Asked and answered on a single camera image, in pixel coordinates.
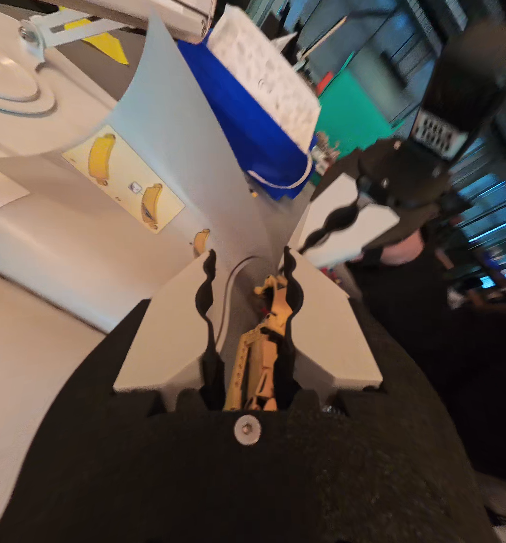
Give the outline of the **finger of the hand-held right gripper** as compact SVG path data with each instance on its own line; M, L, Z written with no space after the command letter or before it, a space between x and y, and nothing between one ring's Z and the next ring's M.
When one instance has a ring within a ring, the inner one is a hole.
M399 215L390 207L374 203L335 209L322 226L305 236L302 256L317 268L351 261L399 221Z
M332 235L351 229L359 216L356 180L347 174L340 174L310 201L288 246L303 254L321 246Z

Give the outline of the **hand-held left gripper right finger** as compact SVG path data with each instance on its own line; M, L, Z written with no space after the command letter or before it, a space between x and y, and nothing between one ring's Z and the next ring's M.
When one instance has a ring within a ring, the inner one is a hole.
M318 397L378 390L383 376L346 292L290 247L284 248L283 273L291 308L284 376Z

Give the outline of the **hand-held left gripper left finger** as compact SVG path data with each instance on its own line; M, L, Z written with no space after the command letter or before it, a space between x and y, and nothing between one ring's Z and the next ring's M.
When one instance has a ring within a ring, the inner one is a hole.
M216 252L197 257L151 299L121 370L115 392L155 390L174 411L182 390L195 389L209 410L225 402L224 363L207 313L213 304Z

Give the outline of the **instruction booklet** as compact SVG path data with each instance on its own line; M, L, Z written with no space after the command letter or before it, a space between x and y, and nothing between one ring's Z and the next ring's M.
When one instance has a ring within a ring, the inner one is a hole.
M179 395L221 411L216 328L225 282L272 264L258 204L160 17L136 73L109 98L59 52L45 67L0 12L0 53L26 69L48 114L0 112L0 540L117 528L133 483L168 494L178 452L162 430Z

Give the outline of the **person's right forearm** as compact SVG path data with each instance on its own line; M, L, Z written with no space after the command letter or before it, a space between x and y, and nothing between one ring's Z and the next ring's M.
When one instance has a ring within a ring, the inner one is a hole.
M401 266L349 268L370 313L444 402L476 471L506 480L506 314L451 309L431 248Z

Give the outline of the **grey desk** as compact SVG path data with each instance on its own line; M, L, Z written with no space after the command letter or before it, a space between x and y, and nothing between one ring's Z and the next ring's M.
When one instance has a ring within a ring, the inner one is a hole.
M62 234L60 289L94 313L117 313L188 266L202 229L218 282L243 260L255 278L274 272L300 213L284 218L264 197L254 202L250 175L162 25L148 31L134 75L95 51L84 58L63 48L90 83L120 99L63 154L87 210Z

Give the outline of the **person's right hand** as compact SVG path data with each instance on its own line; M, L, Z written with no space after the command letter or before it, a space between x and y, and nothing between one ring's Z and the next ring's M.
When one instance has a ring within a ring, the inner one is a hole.
M404 240L385 246L379 261L386 266L401 266L418 258L424 248L425 242L418 229Z

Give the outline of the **yellow toy brick car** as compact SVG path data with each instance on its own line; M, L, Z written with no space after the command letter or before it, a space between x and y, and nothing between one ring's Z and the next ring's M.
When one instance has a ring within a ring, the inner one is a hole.
M288 280L269 275L254 294L268 302L263 320L238 342L223 411L277 411L274 368L278 342L286 335L292 315L287 302Z

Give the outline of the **blue plastic bin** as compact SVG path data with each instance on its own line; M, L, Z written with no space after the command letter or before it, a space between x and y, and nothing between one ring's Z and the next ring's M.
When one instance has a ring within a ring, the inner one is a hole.
M240 168L275 201L295 199L310 179L313 159L209 51L207 40L177 47L201 88Z

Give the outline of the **white patterned paper bag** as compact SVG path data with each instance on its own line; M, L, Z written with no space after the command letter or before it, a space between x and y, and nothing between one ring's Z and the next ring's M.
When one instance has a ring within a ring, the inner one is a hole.
M254 159L245 171L273 191L297 191L313 169L311 147L321 106L314 92L239 7L227 5L207 40L210 53L252 99L246 135L275 165Z

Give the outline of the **yellow tape strip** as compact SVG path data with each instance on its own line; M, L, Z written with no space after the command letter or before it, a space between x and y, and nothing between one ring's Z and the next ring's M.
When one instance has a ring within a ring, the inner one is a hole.
M86 25L90 25L92 23L93 21L90 21L88 18L83 18L75 22L65 24L64 29L73 30ZM86 37L83 38L82 41L101 51L104 55L108 56L115 62L127 66L129 65L129 61L123 50L121 42L118 38L113 37L110 33L102 33L99 35Z

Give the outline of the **wooden document stand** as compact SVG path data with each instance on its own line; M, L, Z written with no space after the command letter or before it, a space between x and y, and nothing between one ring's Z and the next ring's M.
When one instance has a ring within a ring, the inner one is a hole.
M210 29L217 5L217 1L26 3L30 6L25 9L34 13L22 20L7 18L0 12L0 111L21 116L47 114L56 103L52 91L43 87L38 75L50 51L76 42L84 43L83 38L102 33L118 38L117 31L144 31L152 13L162 19L172 37L199 44ZM83 18L93 23L73 30L64 29L65 24Z

